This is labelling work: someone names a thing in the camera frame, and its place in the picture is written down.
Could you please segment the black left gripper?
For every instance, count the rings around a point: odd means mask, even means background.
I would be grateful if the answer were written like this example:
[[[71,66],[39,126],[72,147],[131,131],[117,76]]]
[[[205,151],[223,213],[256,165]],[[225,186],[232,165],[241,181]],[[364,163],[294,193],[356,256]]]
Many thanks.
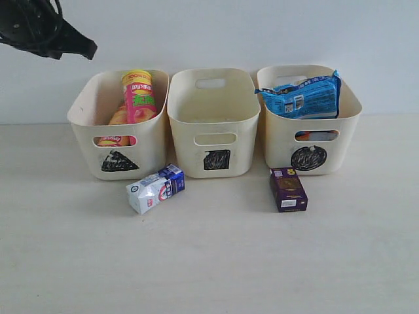
[[[60,1],[1,1],[1,43],[55,60],[65,53],[92,60],[98,49],[65,22]]]

